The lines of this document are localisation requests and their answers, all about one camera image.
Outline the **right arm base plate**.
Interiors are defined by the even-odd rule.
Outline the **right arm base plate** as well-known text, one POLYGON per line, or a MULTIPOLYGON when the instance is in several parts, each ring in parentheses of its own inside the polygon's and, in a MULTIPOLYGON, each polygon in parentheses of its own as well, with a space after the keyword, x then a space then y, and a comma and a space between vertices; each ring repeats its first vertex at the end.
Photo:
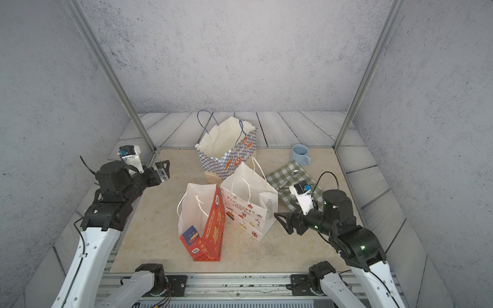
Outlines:
POLYGON ((293 296, 309 296, 312 294, 308 274, 290 275, 290 283, 286 286, 293 296))

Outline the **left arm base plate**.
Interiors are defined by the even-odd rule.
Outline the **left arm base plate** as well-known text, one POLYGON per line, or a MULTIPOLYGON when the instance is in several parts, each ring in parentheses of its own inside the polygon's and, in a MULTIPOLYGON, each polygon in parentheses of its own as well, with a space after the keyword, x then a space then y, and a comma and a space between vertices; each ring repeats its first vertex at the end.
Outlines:
POLYGON ((187 286, 187 275, 167 275, 165 278, 164 296, 184 297, 187 286))

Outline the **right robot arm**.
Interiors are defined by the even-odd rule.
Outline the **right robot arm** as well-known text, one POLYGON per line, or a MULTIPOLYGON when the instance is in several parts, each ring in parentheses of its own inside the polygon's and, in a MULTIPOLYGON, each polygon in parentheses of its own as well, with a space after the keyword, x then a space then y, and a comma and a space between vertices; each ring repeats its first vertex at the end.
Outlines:
POLYGON ((357 224, 347 194, 339 189, 324 191, 319 208, 311 186, 296 184, 289 190, 296 198, 294 211, 274 214, 285 231, 300 236, 315 231, 345 261, 372 307, 404 307, 380 241, 357 224))

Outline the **white happy every day bag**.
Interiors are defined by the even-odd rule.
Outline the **white happy every day bag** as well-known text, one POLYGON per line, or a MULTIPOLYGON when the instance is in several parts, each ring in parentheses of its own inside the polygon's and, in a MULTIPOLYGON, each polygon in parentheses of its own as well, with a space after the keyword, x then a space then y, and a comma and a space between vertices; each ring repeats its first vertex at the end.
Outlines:
POLYGON ((276 222, 279 195, 267 182, 258 161, 253 167, 241 163, 233 174, 221 183, 226 215, 257 241, 261 241, 276 222))

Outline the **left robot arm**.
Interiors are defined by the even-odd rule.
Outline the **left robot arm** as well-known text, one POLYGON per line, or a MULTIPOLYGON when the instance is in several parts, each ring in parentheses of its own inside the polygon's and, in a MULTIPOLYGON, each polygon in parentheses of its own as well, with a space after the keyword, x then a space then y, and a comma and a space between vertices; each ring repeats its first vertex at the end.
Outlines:
POLYGON ((132 204, 146 188, 167 181, 169 167, 165 160, 140 171, 123 161, 112 161, 94 174, 100 188, 82 218, 78 249, 53 307, 89 307, 96 302, 107 260, 132 204))

